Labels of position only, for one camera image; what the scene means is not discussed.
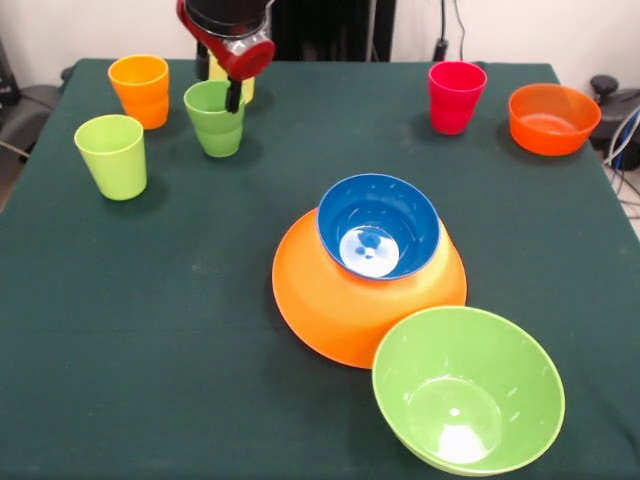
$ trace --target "red cup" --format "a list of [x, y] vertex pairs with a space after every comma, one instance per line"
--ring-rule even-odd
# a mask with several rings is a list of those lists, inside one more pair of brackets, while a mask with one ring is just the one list
[[440, 62], [429, 70], [431, 125], [444, 135], [464, 132], [487, 85], [487, 74], [466, 62]]

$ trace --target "cable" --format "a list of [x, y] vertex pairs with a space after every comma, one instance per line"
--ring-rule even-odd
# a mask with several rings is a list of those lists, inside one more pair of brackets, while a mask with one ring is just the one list
[[[624, 142], [629, 137], [629, 127], [630, 124], [627, 123], [627, 126], [624, 127], [624, 132], [622, 134], [622, 141]], [[624, 185], [624, 171], [618, 173], [620, 170], [620, 162], [622, 161], [622, 152], [618, 154], [616, 157], [616, 163], [613, 166], [613, 175], [611, 175], [611, 185], [613, 186], [613, 182], [616, 178], [616, 175], [620, 175], [620, 183], [618, 184], [618, 188], [616, 189], [616, 196], [620, 196], [620, 191], [622, 190], [622, 185]]]
[[14, 147], [13, 145], [9, 145], [8, 143], [3, 142], [2, 140], [0, 140], [0, 147], [4, 147], [7, 150], [11, 150], [13, 153], [17, 153], [22, 157], [29, 158], [29, 154], [27, 152], [25, 152], [24, 150], [21, 150], [18, 147]]
[[458, 8], [458, 0], [453, 0], [453, 6], [456, 9], [456, 18], [458, 19], [458, 25], [460, 25], [460, 30], [462, 30], [462, 37], [460, 37], [460, 61], [464, 62], [464, 37], [467, 36], [467, 30], [464, 28], [464, 24], [462, 23], [462, 18], [460, 18], [460, 9]]
[[[611, 144], [609, 145], [609, 152], [607, 153], [607, 158], [605, 158], [603, 160], [603, 163], [605, 165], [611, 165], [611, 163], [613, 162], [613, 160], [627, 147], [627, 145], [629, 144], [629, 142], [631, 141], [631, 139], [633, 138], [633, 135], [636, 133], [636, 130], [638, 129], [638, 126], [640, 125], [640, 105], [638, 105], [636, 108], [634, 108], [631, 113], [629, 115], [627, 115], [627, 117], [620, 122], [620, 125], [618, 125], [618, 128], [616, 129], [615, 133], [613, 134], [613, 137], [611, 137]], [[615, 148], [616, 143], [618, 142], [618, 139], [620, 138], [620, 134], [622, 133], [623, 129], [627, 126], [627, 124], [629, 122], [631, 122], [633, 120], [633, 125], [631, 126], [631, 129], [629, 130], [629, 135], [627, 136], [627, 138], [625, 140], [622, 141], [622, 143], [618, 146], [618, 148]]]
[[639, 189], [638, 187], [636, 187], [633, 183], [631, 183], [629, 180], [627, 180], [627, 179], [626, 179], [626, 178], [624, 178], [624, 177], [622, 177], [622, 181], [623, 181], [624, 183], [626, 183], [626, 184], [627, 184], [627, 186], [628, 186], [631, 190], [633, 190], [633, 191], [636, 193], [636, 195], [638, 195], [638, 197], [640, 197], [640, 189]]
[[444, 34], [447, 31], [447, 13], [444, 5], [444, 0], [440, 2], [440, 5], [442, 6], [442, 26], [440, 28], [440, 40], [444, 40]]

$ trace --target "orange cup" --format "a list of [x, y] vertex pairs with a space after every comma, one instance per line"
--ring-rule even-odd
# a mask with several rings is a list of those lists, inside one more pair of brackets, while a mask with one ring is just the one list
[[154, 55], [131, 55], [109, 67], [109, 80], [127, 115], [145, 130], [159, 128], [169, 116], [169, 65]]

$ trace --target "orange bowl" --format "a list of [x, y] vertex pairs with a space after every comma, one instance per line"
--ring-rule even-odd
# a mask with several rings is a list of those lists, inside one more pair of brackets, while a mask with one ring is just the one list
[[511, 136], [537, 155], [556, 157], [579, 150], [600, 116], [600, 107], [587, 95], [553, 83], [524, 86], [509, 98]]
[[273, 262], [273, 292], [291, 330], [316, 352], [352, 367], [371, 368], [385, 334], [411, 313], [464, 305], [467, 280], [441, 224], [440, 246], [419, 272], [392, 282], [367, 280], [340, 267], [322, 245], [317, 209], [287, 232]]

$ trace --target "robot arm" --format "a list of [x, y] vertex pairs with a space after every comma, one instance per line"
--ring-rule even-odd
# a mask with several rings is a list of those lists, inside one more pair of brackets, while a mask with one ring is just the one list
[[210, 51], [229, 76], [229, 112], [238, 111], [242, 81], [262, 72], [275, 54], [266, 33], [272, 1], [178, 0], [178, 18], [197, 40], [198, 56]]

